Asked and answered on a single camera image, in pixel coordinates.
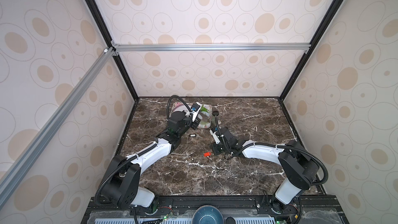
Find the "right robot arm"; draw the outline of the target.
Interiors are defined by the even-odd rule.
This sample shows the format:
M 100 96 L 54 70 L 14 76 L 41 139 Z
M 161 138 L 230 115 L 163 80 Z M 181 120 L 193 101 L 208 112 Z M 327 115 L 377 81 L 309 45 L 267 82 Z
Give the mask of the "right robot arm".
M 215 127 L 210 130 L 214 138 L 213 153 L 230 157 L 260 159 L 282 167 L 286 178 L 277 188 L 267 204 L 276 213 L 281 213 L 294 198 L 309 190 L 312 186 L 323 185 L 329 179 L 324 163 L 308 152 L 299 142 L 287 144 L 268 144 L 235 137 L 228 128 L 221 128 L 218 114 L 214 114 Z

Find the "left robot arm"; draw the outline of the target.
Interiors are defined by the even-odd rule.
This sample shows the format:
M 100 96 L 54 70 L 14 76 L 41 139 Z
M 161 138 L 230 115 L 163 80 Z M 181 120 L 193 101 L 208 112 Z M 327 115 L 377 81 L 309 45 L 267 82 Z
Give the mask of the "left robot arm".
M 189 129 L 199 126 L 201 108 L 202 104 L 198 102 L 189 106 L 180 96 L 172 95 L 166 107 L 166 128 L 143 150 L 126 157 L 116 155 L 112 158 L 95 193 L 94 203 L 98 206 L 114 205 L 120 209 L 140 206 L 154 212 L 158 207 L 158 197 L 140 187 L 141 175 L 172 153 Z

